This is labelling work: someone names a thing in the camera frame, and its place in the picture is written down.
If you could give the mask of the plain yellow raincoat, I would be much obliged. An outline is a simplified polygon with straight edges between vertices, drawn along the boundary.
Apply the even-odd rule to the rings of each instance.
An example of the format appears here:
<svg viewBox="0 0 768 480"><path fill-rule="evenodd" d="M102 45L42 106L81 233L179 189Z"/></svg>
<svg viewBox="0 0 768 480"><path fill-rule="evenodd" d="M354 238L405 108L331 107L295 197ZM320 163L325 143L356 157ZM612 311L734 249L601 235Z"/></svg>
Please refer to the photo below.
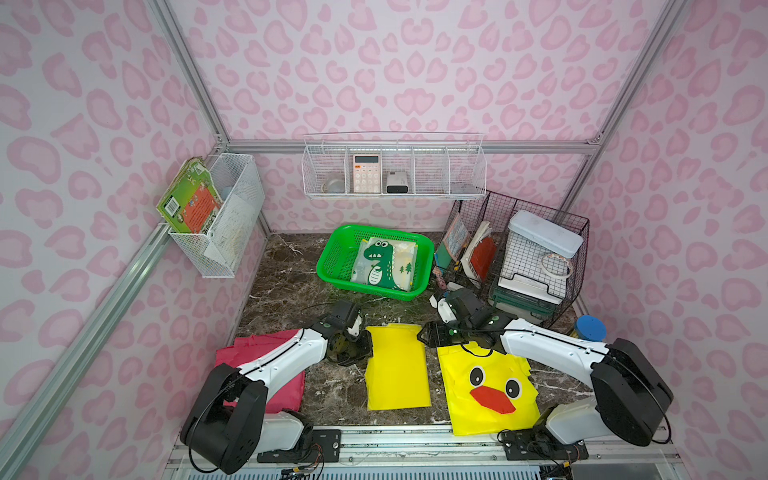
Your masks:
<svg viewBox="0 0 768 480"><path fill-rule="evenodd" d="M367 328L373 345L365 373L369 410L431 406L425 345L417 339L420 330L413 324Z"/></svg>

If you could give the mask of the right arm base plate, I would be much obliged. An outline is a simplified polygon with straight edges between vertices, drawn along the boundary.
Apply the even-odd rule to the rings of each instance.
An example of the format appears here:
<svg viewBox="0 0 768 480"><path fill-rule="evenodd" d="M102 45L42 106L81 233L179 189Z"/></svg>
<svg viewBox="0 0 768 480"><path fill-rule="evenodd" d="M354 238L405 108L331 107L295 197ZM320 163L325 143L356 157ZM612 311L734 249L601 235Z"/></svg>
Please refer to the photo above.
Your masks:
<svg viewBox="0 0 768 480"><path fill-rule="evenodd" d="M546 429L502 430L496 435L509 461L554 461L574 463L587 460L583 441L563 444Z"/></svg>

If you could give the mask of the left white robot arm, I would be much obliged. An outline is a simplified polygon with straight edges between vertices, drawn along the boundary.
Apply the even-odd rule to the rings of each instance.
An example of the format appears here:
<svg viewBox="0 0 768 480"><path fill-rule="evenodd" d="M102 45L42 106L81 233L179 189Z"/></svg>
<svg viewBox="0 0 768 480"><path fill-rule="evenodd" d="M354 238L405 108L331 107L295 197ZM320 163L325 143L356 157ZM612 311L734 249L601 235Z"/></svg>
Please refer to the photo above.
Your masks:
<svg viewBox="0 0 768 480"><path fill-rule="evenodd" d="M360 305L340 300L274 350L238 366L215 367L181 429L189 460L204 459L209 473L227 475L251 460L286 465L285 479L320 474L339 459L340 430L316 429L293 410L270 413L267 403L317 363L349 366L372 353Z"/></svg>

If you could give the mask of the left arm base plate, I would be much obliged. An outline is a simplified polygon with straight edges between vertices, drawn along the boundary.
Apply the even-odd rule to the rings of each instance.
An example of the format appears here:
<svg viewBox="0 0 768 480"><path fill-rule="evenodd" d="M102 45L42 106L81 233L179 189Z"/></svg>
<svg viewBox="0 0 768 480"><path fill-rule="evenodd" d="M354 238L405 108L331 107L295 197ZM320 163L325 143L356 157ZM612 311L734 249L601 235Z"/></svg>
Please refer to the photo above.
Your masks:
<svg viewBox="0 0 768 480"><path fill-rule="evenodd" d="M259 453L258 463L301 464L320 459L325 463L337 463L340 458L342 431L340 429L316 429L304 433L297 445L290 450L273 450Z"/></svg>

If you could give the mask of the yellow duck raincoat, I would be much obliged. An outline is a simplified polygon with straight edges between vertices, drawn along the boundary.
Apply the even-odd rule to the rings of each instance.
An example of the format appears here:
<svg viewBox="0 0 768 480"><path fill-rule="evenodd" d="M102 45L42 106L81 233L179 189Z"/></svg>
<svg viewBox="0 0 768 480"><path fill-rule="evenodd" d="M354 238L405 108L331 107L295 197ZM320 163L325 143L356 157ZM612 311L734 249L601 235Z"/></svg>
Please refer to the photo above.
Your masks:
<svg viewBox="0 0 768 480"><path fill-rule="evenodd" d="M454 435L525 430L539 419L538 391L526 359L497 351L473 357L460 345L437 353Z"/></svg>

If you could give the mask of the white dinosaur raincoat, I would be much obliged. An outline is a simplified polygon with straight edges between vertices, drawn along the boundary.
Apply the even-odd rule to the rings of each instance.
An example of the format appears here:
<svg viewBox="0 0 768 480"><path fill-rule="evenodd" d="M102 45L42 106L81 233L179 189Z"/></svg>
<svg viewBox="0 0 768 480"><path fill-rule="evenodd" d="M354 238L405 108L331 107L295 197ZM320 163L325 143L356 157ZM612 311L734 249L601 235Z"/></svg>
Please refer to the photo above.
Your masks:
<svg viewBox="0 0 768 480"><path fill-rule="evenodd" d="M417 252L415 242L379 237L362 240L350 281L408 292L413 287Z"/></svg>

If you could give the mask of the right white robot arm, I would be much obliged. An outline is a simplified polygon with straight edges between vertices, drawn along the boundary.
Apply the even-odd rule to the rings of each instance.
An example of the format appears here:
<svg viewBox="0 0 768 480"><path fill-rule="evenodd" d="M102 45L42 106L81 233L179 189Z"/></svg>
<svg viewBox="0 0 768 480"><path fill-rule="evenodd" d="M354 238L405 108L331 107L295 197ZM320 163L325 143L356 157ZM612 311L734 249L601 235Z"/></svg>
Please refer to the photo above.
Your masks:
<svg viewBox="0 0 768 480"><path fill-rule="evenodd" d="M668 421L673 393L631 341L606 344L541 328L465 288L430 302L439 318L417 338L438 351L454 434L520 431L559 445L613 434L648 446ZM539 410L531 361L578 380L591 396Z"/></svg>

